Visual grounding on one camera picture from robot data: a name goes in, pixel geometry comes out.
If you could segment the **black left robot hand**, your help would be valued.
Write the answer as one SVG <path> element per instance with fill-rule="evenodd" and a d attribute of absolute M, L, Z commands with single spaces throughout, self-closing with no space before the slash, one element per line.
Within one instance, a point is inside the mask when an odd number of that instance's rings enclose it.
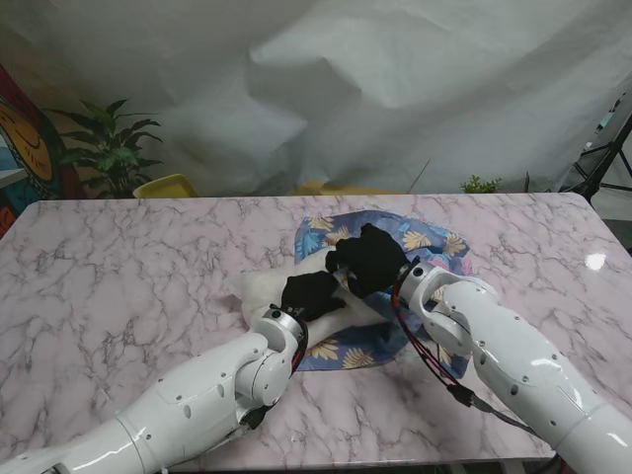
<path fill-rule="evenodd" d="M 281 293 L 280 307 L 305 322 L 342 309 L 346 302 L 334 293 L 339 284 L 335 277 L 321 271 L 299 276 L 289 276 Z"/>

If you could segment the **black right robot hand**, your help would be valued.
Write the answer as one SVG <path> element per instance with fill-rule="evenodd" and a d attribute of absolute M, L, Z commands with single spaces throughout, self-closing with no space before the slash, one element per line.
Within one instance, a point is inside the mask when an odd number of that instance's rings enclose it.
<path fill-rule="evenodd" d="M 328 272 L 346 270 L 348 287 L 358 298 L 388 289 L 410 267 L 401 246 L 386 231 L 366 223 L 360 235 L 342 239 L 325 260 Z"/>

